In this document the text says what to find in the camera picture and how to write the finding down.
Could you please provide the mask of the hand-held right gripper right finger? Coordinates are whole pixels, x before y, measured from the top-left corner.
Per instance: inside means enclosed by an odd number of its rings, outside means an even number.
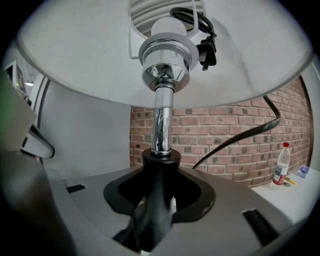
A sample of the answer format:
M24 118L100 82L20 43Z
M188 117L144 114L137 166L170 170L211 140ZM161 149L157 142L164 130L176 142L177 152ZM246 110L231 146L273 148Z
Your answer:
M262 249L243 212L256 209L283 234L293 223L277 207L243 184L190 168L184 171L209 183L216 200L196 222L174 224L155 247L154 256L249 256Z

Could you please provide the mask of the white shelving unit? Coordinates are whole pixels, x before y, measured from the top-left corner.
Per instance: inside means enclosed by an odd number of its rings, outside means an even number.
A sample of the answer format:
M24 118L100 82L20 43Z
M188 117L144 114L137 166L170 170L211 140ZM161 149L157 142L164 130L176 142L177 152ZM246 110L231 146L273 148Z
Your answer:
M26 68L21 69L17 61L13 61L4 68L15 90L24 98L29 97L34 84L34 76Z

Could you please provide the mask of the clear red-capped bottle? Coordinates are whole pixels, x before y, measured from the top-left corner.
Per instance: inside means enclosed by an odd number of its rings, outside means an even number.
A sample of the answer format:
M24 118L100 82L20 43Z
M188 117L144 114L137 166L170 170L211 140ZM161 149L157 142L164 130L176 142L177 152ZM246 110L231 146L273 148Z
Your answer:
M290 158L290 144L288 142L284 142L283 149L278 156L276 170L272 179L272 183L276 186L281 186L284 183L285 177L290 167Z

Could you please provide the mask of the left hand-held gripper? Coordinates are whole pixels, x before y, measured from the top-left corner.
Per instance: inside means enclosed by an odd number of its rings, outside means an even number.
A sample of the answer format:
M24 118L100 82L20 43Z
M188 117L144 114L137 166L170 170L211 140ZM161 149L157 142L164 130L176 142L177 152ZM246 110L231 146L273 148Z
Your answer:
M21 149L36 157L53 158L55 148L33 124L35 119L35 112L0 71L0 152Z

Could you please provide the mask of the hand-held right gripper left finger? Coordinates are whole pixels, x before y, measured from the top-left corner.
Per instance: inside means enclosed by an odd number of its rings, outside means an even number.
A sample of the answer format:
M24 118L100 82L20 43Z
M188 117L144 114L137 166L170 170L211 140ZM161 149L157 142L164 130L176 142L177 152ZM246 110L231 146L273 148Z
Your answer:
M51 192L73 239L76 256L140 256L113 240L127 227L130 217L114 212L104 198L106 184L132 171L133 167L62 179L57 170L47 169Z

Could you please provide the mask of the white table lamp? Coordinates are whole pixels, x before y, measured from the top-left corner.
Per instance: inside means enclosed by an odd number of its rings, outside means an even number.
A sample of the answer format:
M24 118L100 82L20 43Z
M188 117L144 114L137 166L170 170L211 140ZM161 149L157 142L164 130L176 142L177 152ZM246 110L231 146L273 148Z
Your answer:
M197 222L216 202L206 181L170 147L173 108L214 107L266 96L309 63L313 47L279 0L159 2L48 0L25 22L17 46L43 75L74 92L154 107L142 166L106 184L105 201L130 217L112 239L155 256L174 224ZM278 234L256 210L243 216L271 255L299 229Z

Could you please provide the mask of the white table top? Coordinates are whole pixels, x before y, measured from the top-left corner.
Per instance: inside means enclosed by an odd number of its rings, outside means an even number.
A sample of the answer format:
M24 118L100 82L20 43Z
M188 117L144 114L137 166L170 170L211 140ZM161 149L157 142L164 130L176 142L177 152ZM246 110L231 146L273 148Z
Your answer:
M295 184L272 188L271 184L254 187L253 190L284 213L292 223L309 217L320 197L320 171L310 169L306 178L294 173L288 175Z

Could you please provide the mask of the small blue container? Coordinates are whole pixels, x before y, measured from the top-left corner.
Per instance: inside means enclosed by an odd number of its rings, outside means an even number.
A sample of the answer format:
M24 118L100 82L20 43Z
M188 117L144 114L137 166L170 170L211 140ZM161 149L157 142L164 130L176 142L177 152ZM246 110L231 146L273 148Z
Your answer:
M302 165L294 174L303 179L306 179L309 172L310 167L307 165Z

